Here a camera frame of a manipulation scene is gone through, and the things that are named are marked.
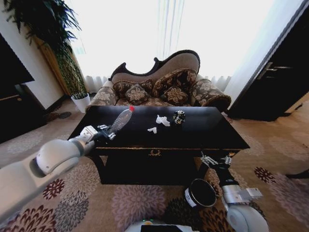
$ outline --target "black cabinet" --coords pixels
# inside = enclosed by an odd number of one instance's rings
[[[45,125],[44,109],[22,83],[32,76],[0,35],[0,143]]]

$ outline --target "sofa backrest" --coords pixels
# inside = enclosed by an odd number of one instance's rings
[[[126,69],[126,63],[123,63],[112,73],[109,80],[115,83],[120,80],[142,82],[151,79],[154,85],[158,79],[177,69],[189,68],[198,73],[200,67],[199,56],[192,50],[176,52],[164,61],[154,58],[154,63],[153,68],[144,74],[130,72]]]

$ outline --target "plastic bottle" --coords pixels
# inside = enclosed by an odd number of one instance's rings
[[[114,123],[112,124],[112,127],[110,129],[110,133],[117,132],[121,130],[122,127],[124,127],[128,121],[131,119],[132,112],[134,111],[134,107],[131,105],[127,110],[124,110],[120,113],[120,115],[116,118]]]

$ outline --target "bucket rim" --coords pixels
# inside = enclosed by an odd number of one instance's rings
[[[212,192],[213,192],[213,194],[214,194],[214,199],[215,199],[215,200],[214,200],[214,203],[213,203],[213,204],[211,204],[211,205],[203,205],[203,204],[201,204],[201,203],[195,198],[195,196],[193,195],[193,193],[192,193],[192,191],[191,191],[192,184],[193,184],[193,182],[195,182],[195,181],[203,181],[204,183],[207,183],[207,184],[208,184],[208,186],[211,188],[211,190],[212,190]],[[214,205],[216,204],[216,202],[217,202],[216,191],[213,189],[213,187],[211,186],[211,184],[208,183],[208,181],[206,181],[206,180],[204,180],[204,179],[200,179],[200,178],[194,179],[194,180],[191,182],[191,184],[190,184],[190,191],[189,191],[189,192],[191,193],[193,199],[194,199],[197,203],[199,203],[201,206],[203,206],[203,207],[212,207],[212,206],[214,206]]]

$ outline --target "black coffee table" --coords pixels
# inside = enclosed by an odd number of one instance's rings
[[[92,106],[70,138],[85,126],[110,125],[128,106]],[[181,126],[165,127],[157,115],[172,122],[173,113],[184,110]],[[157,134],[147,129],[157,127]],[[214,107],[136,106],[131,120],[108,144],[99,142],[88,157],[95,163],[103,184],[187,185],[204,178],[206,166],[196,169],[193,157],[233,156],[249,148]],[[100,156],[108,156],[104,165]]]

